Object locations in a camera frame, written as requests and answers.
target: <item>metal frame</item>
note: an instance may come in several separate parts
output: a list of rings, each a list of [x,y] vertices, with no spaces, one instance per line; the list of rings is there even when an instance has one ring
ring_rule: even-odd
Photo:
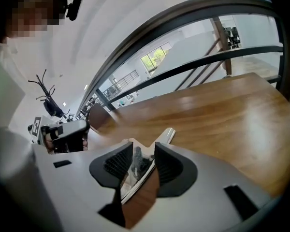
[[[165,33],[171,32],[179,27],[188,25],[193,22],[200,20],[214,18],[221,15],[235,15],[235,14],[257,14],[257,15],[267,15],[272,16],[276,20],[277,30],[279,34],[280,42],[283,43],[283,47],[279,46],[263,46],[267,47],[267,51],[261,50],[261,47],[252,47],[246,49],[235,49],[221,52],[212,62],[221,61],[222,59],[234,58],[243,55],[250,55],[255,53],[249,53],[257,51],[258,53],[264,52],[283,52],[284,55],[280,57],[279,66],[279,79],[277,82],[277,89],[290,101],[290,70],[284,69],[284,66],[290,66],[290,50],[286,47],[290,40],[287,37],[284,25],[281,23],[280,16],[274,11],[273,6],[270,2],[265,0],[188,0],[183,3],[177,4],[158,15],[154,16],[150,20],[146,21],[139,28],[137,28],[132,34],[130,34],[109,56],[105,63],[101,66],[92,82],[87,89],[85,96],[82,99],[81,105],[78,111],[86,104],[88,98],[92,96],[93,93],[97,92],[100,85],[125,61],[127,61],[133,54],[135,54],[142,47],[152,42],[153,40],[159,38]],[[211,63],[208,58],[198,59],[197,61],[203,62],[202,65]],[[181,68],[185,72],[187,70],[195,69],[195,61],[193,62],[193,67],[189,66],[189,63],[184,64]],[[143,87],[150,84],[156,83],[157,80],[161,81],[170,76],[176,75],[178,70],[173,69],[164,72],[158,76],[152,77],[139,84],[138,86],[120,94],[119,96],[111,99],[105,104],[111,104],[118,99],[137,91]]]

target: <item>black rubber grip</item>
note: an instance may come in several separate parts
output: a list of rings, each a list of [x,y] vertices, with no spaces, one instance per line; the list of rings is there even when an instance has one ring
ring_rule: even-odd
[[[118,189],[132,163],[133,143],[129,142],[94,159],[89,172],[103,187]]]
[[[160,183],[158,198],[180,196],[197,180],[196,165],[161,143],[155,145],[155,165]]]

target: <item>metal railing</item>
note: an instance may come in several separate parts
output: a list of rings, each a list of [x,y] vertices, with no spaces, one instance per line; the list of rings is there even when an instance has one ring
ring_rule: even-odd
[[[86,106],[77,114],[76,119],[82,119],[85,118],[88,114],[88,111],[91,109],[93,104],[100,104],[101,106],[104,106],[104,103],[99,99],[99,97],[94,98],[92,101],[90,101]]]
[[[207,50],[207,52],[205,53],[205,55],[204,56],[207,56],[207,55],[209,55],[210,53],[211,53],[211,51],[213,51],[213,49],[216,47],[216,45],[217,45],[217,43],[220,41],[220,38],[218,38],[218,39],[216,39],[215,41],[214,41],[214,43],[211,45],[211,47]],[[199,74],[195,79],[194,79],[194,81],[197,79],[197,78],[199,78],[201,75],[202,75],[202,73],[204,72],[204,71],[206,71],[206,69],[208,68],[210,66],[210,64],[208,64],[208,65],[206,65],[205,67],[204,67],[204,69],[200,72],[201,74]],[[193,69],[186,77],[185,77],[185,79],[177,86],[177,88],[174,90],[174,91],[177,91],[177,90],[179,90],[182,86],[183,86],[183,84],[192,76],[192,74],[195,72],[197,70],[197,68],[195,68],[195,69]]]
[[[136,72],[136,70],[132,71],[119,81],[115,82],[112,86],[107,88],[102,94],[108,99],[111,100],[116,95],[118,95],[126,86],[129,85],[129,83],[133,82],[137,77],[139,77],[139,74]]]
[[[122,92],[111,100],[108,100],[99,91],[100,85],[121,64],[142,47],[163,34],[193,22],[233,14],[272,16],[275,19],[279,41],[283,44],[283,47],[265,45],[231,50],[223,49],[221,52],[216,54],[196,59],[178,66],[177,68],[156,75],[151,79],[141,82],[139,85]],[[84,106],[93,93],[96,93],[108,109],[114,110],[115,107],[112,105],[113,102],[171,76],[214,62],[245,55],[269,52],[282,52],[283,55],[280,56],[278,75],[267,81],[272,83],[275,80],[277,82],[276,89],[279,90],[288,101],[290,101],[290,34],[287,34],[285,31],[285,26],[281,19],[283,16],[283,14],[277,14],[273,9],[272,4],[265,0],[188,0],[177,4],[142,24],[115,49],[92,80],[89,89],[82,100],[80,108]]]

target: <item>gray surface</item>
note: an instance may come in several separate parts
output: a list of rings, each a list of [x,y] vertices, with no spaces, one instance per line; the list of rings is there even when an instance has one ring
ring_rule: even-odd
[[[114,190],[101,187],[88,169],[93,159],[124,144],[48,155],[43,146],[30,145],[19,135],[0,130],[0,182],[28,215],[44,225],[51,224],[57,231],[61,226],[67,232],[126,231],[97,213],[111,202]],[[236,226],[241,219],[223,190],[233,184],[258,208],[270,201],[269,195],[226,162],[173,145],[165,146],[191,159],[197,165],[198,179],[180,197],[156,199],[131,231],[213,232]],[[61,160],[72,164],[56,169],[53,163]]]
[[[260,187],[228,163],[173,145],[165,145],[191,159],[198,178],[182,196],[159,198],[135,231],[222,231],[241,222],[223,188],[237,184],[252,202],[261,208],[270,197]]]

